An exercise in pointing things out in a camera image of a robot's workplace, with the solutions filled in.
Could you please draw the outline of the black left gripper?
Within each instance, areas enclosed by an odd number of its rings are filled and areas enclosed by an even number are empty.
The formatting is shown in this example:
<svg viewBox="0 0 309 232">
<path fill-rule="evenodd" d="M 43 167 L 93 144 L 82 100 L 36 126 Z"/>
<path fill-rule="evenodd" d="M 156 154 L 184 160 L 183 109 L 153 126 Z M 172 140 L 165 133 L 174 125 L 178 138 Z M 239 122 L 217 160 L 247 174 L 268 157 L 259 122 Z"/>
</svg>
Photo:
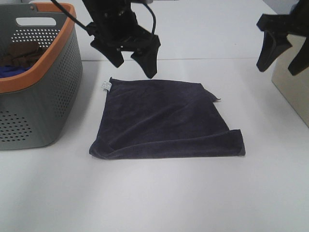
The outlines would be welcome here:
<svg viewBox="0 0 309 232">
<path fill-rule="evenodd" d="M 132 4 L 141 4 L 152 16 L 152 30 L 138 24 Z M 124 63 L 121 51 L 134 51 L 131 58 L 144 71 L 147 78 L 157 74 L 157 54 L 161 46 L 155 35 L 156 16 L 149 4 L 151 0 L 84 0 L 83 4 L 93 22 L 86 26 L 94 36 L 90 45 L 105 56 L 115 67 Z"/>
</svg>

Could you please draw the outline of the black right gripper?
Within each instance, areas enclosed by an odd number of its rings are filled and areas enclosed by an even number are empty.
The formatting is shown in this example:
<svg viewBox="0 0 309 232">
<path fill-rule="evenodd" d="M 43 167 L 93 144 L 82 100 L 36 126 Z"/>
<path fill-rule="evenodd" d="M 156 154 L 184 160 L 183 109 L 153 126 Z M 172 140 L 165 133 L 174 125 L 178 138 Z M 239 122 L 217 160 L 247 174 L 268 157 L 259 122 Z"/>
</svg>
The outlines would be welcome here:
<svg viewBox="0 0 309 232">
<path fill-rule="evenodd" d="M 289 14 L 262 14 L 257 27 L 264 32 L 257 68 L 265 72 L 292 45 L 288 34 L 306 37 L 299 52 L 288 66 L 291 75 L 298 75 L 309 67 L 309 1 L 299 0 Z"/>
</svg>

